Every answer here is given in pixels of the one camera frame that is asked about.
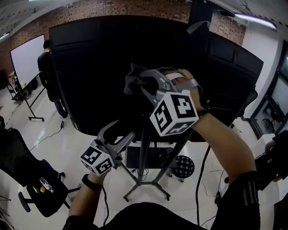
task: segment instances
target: ceiling light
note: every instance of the ceiling light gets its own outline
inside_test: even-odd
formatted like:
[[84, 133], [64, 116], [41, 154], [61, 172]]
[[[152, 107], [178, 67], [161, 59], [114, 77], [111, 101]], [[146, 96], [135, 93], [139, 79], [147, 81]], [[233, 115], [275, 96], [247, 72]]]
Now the ceiling light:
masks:
[[2, 38], [6, 37], [8, 34], [9, 34], [9, 33], [3, 34], [3, 36], [0, 37], [0, 40], [1, 40]]
[[246, 14], [242, 14], [242, 13], [235, 13], [235, 16], [241, 19], [245, 19], [247, 21], [250, 22], [255, 22], [261, 25], [264, 25], [266, 27], [272, 28], [274, 30], [277, 29], [276, 25], [268, 20], [262, 19], [262, 18], [258, 18], [255, 16], [251, 16], [251, 15], [246, 15]]

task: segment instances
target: white tile floor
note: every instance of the white tile floor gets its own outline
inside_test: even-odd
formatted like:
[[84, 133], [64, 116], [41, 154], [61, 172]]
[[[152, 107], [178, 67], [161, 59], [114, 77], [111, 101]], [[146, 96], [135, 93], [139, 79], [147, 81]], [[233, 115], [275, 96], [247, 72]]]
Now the white tile floor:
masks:
[[[28, 101], [31, 103], [37, 96], [35, 90], [34, 96]], [[49, 136], [60, 129], [61, 117], [57, 113], [53, 103], [48, 99], [46, 91], [38, 98], [32, 109], [36, 116], [43, 116], [45, 122], [39, 120], [29, 121], [28, 116], [31, 115], [27, 105], [23, 102], [19, 107], [19, 103], [11, 101], [11, 96], [7, 89], [0, 90], [0, 104], [4, 107], [0, 110], [0, 115], [4, 117], [7, 128], [13, 127], [20, 131], [26, 145], [31, 149], [38, 141]], [[252, 147], [257, 141], [252, 129], [247, 122], [241, 119], [236, 119], [234, 131]], [[82, 134], [77, 131], [69, 118], [65, 120], [64, 128], [60, 133], [46, 139], [40, 145], [35, 147], [31, 152], [38, 159], [46, 159], [57, 171], [65, 172], [66, 178], [64, 184], [67, 188], [75, 188], [88, 170], [82, 165], [79, 156], [88, 147], [89, 143], [94, 139], [93, 136]], [[177, 215], [196, 223], [196, 202], [195, 189], [200, 174], [200, 168], [206, 149], [207, 143], [191, 143], [188, 142], [182, 150], [182, 155], [189, 156], [195, 164], [194, 174], [187, 178], [184, 183], [178, 181], [175, 177], [163, 176], [160, 180], [160, 185], [171, 194], [170, 201], [164, 199], [164, 195], [153, 186], [141, 186], [130, 195], [130, 202], [126, 202], [123, 196], [135, 184], [131, 177], [124, 169], [113, 169], [106, 177], [104, 182], [105, 190], [108, 195], [108, 205], [110, 215], [108, 222], [123, 208], [132, 203], [138, 202], [154, 202], [175, 212]], [[203, 172], [202, 181], [199, 187], [199, 206], [200, 206], [200, 222], [213, 217], [217, 212], [217, 206], [214, 204], [214, 195], [217, 192], [222, 167], [215, 158], [211, 150], [206, 160], [205, 169]], [[159, 170], [150, 170], [146, 181], [152, 180]], [[224, 193], [227, 186], [223, 179], [226, 177], [224, 173], [220, 184], [220, 191]], [[59, 211], [50, 218], [43, 217], [39, 211], [30, 205], [31, 212], [24, 211], [18, 198], [18, 192], [21, 190], [24, 196], [28, 197], [25, 188], [22, 188], [8, 175], [0, 171], [0, 195], [9, 197], [12, 201], [7, 204], [1, 203], [10, 214], [10, 222], [15, 229], [30, 230], [30, 229], [62, 229], [68, 216], [68, 209], [62, 206]], [[261, 229], [271, 230], [273, 226], [273, 207], [261, 207]], [[101, 194], [99, 207], [96, 213], [94, 223], [100, 227], [107, 215], [104, 196]], [[214, 220], [207, 222], [203, 227], [210, 229]]]

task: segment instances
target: whiteboard stand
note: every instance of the whiteboard stand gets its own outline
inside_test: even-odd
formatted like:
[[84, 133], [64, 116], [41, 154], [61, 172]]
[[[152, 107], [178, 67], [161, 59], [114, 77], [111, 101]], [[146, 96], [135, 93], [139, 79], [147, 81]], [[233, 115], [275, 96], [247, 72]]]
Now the whiteboard stand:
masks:
[[22, 97], [24, 98], [26, 104], [28, 105], [28, 108], [30, 109], [31, 113], [33, 114], [33, 117], [28, 117], [29, 120], [32, 120], [32, 119], [41, 119], [42, 122], [44, 122], [44, 117], [36, 117], [36, 116], [35, 116], [35, 114], [33, 113], [32, 109], [31, 109], [31, 106], [34, 104], [34, 102], [37, 100], [37, 98], [40, 96], [40, 94], [44, 91], [45, 88], [43, 88], [43, 89], [41, 90], [41, 92], [38, 94], [38, 96], [35, 98], [35, 100], [32, 102], [32, 104], [29, 105], [26, 97], [25, 97], [24, 94], [23, 94], [23, 89], [22, 89], [22, 87], [21, 87], [21, 85], [20, 85], [20, 82], [19, 82], [18, 77], [16, 77], [16, 81], [17, 81], [17, 83], [18, 83], [18, 88], [19, 88], [19, 90], [21, 91]]

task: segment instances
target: black sleeve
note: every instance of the black sleeve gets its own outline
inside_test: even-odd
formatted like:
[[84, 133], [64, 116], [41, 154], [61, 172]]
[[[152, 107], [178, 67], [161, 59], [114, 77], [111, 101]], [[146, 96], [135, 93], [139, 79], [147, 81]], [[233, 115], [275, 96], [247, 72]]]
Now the black sleeve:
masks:
[[260, 211], [256, 183], [257, 172], [247, 172], [229, 186], [218, 203], [215, 229], [260, 229]]
[[278, 143], [284, 143], [288, 141], [288, 130], [284, 130], [283, 132], [277, 134], [275, 137], [272, 138], [273, 141]]
[[98, 229], [96, 225], [84, 217], [70, 216], [66, 220], [63, 230], [95, 230]]

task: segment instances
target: black tripod stand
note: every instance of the black tripod stand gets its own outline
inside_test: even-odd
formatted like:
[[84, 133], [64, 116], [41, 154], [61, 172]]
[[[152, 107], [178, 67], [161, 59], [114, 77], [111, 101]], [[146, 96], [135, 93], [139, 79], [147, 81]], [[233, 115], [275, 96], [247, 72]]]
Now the black tripod stand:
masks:
[[129, 169], [121, 162], [121, 166], [128, 172], [128, 174], [133, 178], [133, 180], [136, 182], [136, 184], [133, 186], [133, 188], [123, 197], [127, 202], [128, 196], [139, 186], [141, 185], [153, 185], [156, 188], [158, 188], [165, 196], [166, 199], [169, 201], [171, 195], [167, 193], [161, 185], [158, 184], [159, 180], [161, 177], [166, 173], [166, 171], [169, 169], [171, 163], [175, 159], [175, 157], [181, 152], [182, 148], [190, 138], [193, 130], [188, 129], [185, 133], [181, 134], [180, 141], [178, 141], [173, 149], [173, 151], [170, 153], [168, 158], [166, 159], [163, 167], [161, 168], [160, 172], [158, 175], [155, 177], [153, 181], [148, 181], [144, 182], [142, 181], [143, 179], [143, 174], [145, 170], [145, 164], [146, 164], [146, 159], [148, 155], [148, 149], [150, 146], [150, 141], [151, 141], [151, 130], [152, 130], [152, 123], [149, 119], [149, 114], [145, 115], [144, 119], [144, 126], [143, 126], [143, 132], [142, 132], [142, 138], [141, 138], [141, 148], [140, 148], [140, 156], [139, 156], [139, 170], [138, 170], [138, 178], [135, 177]]

